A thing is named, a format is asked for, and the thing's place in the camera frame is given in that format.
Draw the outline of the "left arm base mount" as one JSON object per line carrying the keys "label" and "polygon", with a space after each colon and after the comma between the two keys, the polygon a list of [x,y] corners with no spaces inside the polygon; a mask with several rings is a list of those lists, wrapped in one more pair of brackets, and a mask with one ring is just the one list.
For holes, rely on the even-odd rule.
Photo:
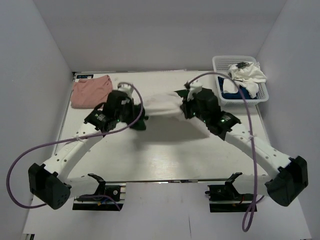
{"label": "left arm base mount", "polygon": [[72,209],[74,211],[119,212],[125,203],[126,186],[125,183],[107,183],[96,196],[75,197]]}

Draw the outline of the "blue t shirt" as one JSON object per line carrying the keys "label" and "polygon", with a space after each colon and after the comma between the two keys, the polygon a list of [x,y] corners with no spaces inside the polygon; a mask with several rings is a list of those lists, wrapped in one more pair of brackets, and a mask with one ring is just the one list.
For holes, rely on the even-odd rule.
{"label": "blue t shirt", "polygon": [[[218,76],[217,78],[218,78],[218,83],[219,83],[219,89],[220,89],[221,95],[224,99],[228,99],[228,100],[241,100],[242,99],[242,96],[239,91],[236,93],[224,92],[224,87],[223,87],[224,78],[222,78],[220,76]],[[250,100],[251,96],[250,96],[249,92],[247,91],[247,89],[242,86],[240,86],[239,88],[241,89],[245,99]]]}

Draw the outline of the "white and green t shirt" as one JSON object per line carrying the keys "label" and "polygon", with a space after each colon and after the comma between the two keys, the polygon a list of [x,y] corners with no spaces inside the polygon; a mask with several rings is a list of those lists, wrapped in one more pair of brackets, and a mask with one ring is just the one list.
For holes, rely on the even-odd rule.
{"label": "white and green t shirt", "polygon": [[179,121],[186,121],[181,105],[188,93],[188,90],[182,89],[145,97],[142,100],[142,114],[130,128],[136,131],[145,131],[147,129],[145,121],[150,117],[175,118]]}

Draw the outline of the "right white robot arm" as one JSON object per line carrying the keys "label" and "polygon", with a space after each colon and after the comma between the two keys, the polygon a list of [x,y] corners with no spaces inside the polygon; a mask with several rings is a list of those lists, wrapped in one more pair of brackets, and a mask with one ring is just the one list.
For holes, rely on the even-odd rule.
{"label": "right white robot arm", "polygon": [[202,121],[211,134],[241,150],[266,172],[266,175],[232,174],[225,182],[229,198],[236,200],[253,191],[287,207],[308,186],[307,161],[282,153],[254,136],[239,118],[221,109],[211,89],[189,88],[178,90],[177,94],[182,99],[180,109],[186,119]]}

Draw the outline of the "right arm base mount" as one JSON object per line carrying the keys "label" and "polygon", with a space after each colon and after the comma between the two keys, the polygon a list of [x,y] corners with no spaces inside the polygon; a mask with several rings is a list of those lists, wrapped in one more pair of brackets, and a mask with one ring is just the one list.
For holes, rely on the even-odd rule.
{"label": "right arm base mount", "polygon": [[245,213],[253,200],[252,194],[233,194],[225,185],[208,185],[205,195],[211,213]]}

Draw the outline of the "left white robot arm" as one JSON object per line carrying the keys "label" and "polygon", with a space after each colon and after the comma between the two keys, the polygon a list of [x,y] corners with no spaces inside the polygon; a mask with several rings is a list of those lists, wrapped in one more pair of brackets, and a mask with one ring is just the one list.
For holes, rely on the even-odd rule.
{"label": "left white robot arm", "polygon": [[134,103],[133,84],[121,82],[106,102],[98,104],[84,119],[72,139],[41,165],[34,163],[28,169],[30,191],[53,210],[61,208],[70,198],[106,199],[106,182],[94,174],[70,178],[77,163],[104,139],[105,136],[122,132],[133,126],[146,129],[144,106]]}

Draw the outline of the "plain white t shirt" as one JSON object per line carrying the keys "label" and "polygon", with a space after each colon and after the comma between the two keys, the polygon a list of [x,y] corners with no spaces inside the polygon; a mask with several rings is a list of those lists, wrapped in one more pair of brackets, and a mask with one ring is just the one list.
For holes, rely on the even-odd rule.
{"label": "plain white t shirt", "polygon": [[239,90],[233,84],[246,88],[249,92],[251,99],[254,99],[259,92],[259,84],[265,83],[267,77],[260,69],[258,62],[239,62],[230,64],[227,71],[229,79],[224,79],[223,91],[225,93],[237,93]]}

